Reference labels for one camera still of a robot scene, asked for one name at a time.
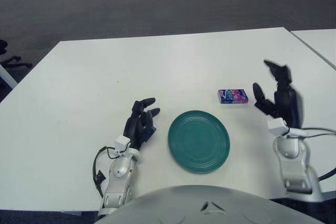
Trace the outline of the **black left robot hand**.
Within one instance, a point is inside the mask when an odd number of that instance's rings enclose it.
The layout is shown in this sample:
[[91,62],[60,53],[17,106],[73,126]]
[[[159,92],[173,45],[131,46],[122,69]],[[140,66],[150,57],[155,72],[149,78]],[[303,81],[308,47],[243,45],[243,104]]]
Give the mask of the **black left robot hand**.
[[135,101],[131,116],[127,119],[124,128],[123,136],[130,140],[130,147],[138,151],[141,145],[147,142],[156,131],[153,118],[159,114],[160,108],[144,110],[154,102],[155,98]]

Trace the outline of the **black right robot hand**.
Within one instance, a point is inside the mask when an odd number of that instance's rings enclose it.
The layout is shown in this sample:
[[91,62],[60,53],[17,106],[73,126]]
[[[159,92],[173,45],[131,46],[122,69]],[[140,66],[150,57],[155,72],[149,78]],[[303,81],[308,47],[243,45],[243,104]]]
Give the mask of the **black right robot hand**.
[[269,60],[264,60],[271,74],[277,82],[277,90],[274,92],[274,101],[266,99],[258,83],[253,83],[253,92],[256,99],[255,107],[274,119],[282,118],[287,125],[300,129],[303,122],[303,99],[292,86],[290,68],[280,66]]

